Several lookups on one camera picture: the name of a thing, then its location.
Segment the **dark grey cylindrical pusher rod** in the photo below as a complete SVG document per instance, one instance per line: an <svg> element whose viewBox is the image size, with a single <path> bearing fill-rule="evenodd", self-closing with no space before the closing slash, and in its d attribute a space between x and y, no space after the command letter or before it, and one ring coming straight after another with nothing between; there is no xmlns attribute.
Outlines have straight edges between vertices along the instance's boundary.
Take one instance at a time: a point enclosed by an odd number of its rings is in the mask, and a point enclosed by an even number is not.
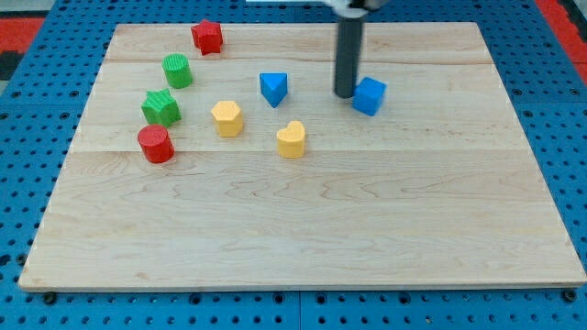
<svg viewBox="0 0 587 330"><path fill-rule="evenodd" d="M364 18L340 16L337 22L333 91L342 99L354 95L359 71Z"/></svg>

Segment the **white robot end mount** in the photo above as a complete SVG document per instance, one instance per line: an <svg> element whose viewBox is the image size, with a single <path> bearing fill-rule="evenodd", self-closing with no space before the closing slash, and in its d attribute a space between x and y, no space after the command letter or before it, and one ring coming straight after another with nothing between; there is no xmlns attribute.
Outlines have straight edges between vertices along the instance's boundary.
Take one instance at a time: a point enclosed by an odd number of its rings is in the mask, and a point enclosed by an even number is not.
<svg viewBox="0 0 587 330"><path fill-rule="evenodd" d="M370 12L378 11L390 0L320 0L329 6L339 17L364 17Z"/></svg>

